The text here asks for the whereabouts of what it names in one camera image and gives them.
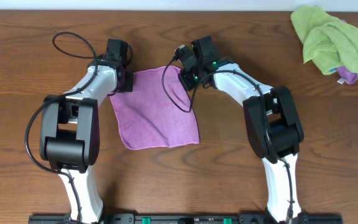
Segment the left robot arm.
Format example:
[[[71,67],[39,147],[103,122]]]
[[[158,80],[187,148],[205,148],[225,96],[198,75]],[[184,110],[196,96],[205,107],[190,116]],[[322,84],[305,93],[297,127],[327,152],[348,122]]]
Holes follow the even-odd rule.
[[[98,223],[103,212],[94,178],[100,148],[99,106],[108,96],[131,92],[134,74],[129,44],[109,39],[105,53],[87,66],[86,75],[62,98],[44,99],[40,157],[61,178],[71,205],[68,223]]]

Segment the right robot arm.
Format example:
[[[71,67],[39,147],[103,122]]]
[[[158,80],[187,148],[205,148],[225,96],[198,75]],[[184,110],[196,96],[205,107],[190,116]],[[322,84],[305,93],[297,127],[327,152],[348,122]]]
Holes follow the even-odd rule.
[[[173,59],[183,65],[178,78],[185,90],[209,84],[242,105],[249,144],[264,164],[268,214],[276,223],[294,223],[301,212],[295,167],[304,132],[289,89],[246,74],[231,58],[220,56],[210,36],[179,46]]]

